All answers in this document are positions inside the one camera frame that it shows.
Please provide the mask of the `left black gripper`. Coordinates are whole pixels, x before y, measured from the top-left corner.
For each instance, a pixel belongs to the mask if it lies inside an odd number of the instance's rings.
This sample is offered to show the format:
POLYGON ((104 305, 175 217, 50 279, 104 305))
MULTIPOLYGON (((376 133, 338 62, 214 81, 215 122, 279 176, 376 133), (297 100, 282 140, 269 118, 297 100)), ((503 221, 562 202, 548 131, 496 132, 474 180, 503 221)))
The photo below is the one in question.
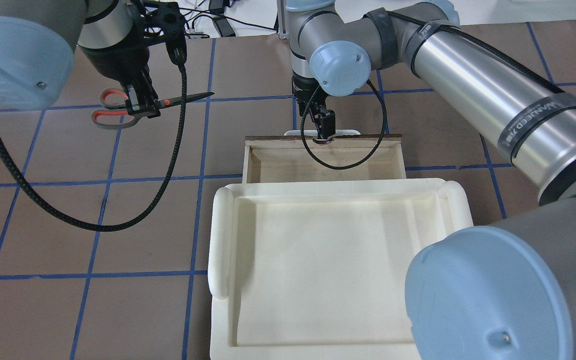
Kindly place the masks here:
POLYGON ((141 45, 113 45, 105 48, 85 47, 78 44, 92 66, 102 76, 115 80, 124 87, 126 111, 152 119, 161 115, 159 96, 153 87, 148 62, 150 50, 141 45))

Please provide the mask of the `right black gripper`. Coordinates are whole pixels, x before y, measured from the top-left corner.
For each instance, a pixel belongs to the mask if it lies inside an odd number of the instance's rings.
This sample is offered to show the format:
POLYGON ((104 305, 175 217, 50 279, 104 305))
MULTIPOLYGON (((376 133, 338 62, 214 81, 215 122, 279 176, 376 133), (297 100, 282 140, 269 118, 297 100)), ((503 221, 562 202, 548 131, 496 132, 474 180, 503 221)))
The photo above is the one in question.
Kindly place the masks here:
POLYGON ((306 137, 318 139, 319 141, 331 141, 336 136, 336 114, 325 106, 329 94, 323 89, 319 89, 310 105, 308 105, 313 94, 320 86, 318 80, 314 77, 304 77, 293 72, 291 86, 292 95, 297 101, 298 108, 300 108, 301 141, 306 141, 306 137), (306 129, 306 123, 310 123, 312 128, 306 129))

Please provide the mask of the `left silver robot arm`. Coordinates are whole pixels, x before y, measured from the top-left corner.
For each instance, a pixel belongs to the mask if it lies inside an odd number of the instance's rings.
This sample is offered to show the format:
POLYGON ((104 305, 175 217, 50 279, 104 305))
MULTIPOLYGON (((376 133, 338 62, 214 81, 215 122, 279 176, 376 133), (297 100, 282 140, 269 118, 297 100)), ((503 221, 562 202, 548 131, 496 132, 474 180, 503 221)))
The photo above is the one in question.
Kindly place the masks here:
POLYGON ((54 105, 80 48, 121 85, 128 114, 157 114, 142 14, 137 0, 0 0, 0 107, 54 105))

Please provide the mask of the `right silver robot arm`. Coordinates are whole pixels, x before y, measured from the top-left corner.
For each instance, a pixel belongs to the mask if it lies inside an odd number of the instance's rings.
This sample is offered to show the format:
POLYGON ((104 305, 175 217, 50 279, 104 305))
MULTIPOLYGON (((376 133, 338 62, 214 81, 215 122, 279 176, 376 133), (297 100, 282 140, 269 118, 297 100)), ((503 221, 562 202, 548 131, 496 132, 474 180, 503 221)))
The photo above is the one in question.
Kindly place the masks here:
POLYGON ((333 0, 287 0, 301 115, 406 64, 538 187, 538 208, 423 248, 405 280, 423 360, 576 360, 576 96, 463 32, 448 0, 346 23, 333 0))

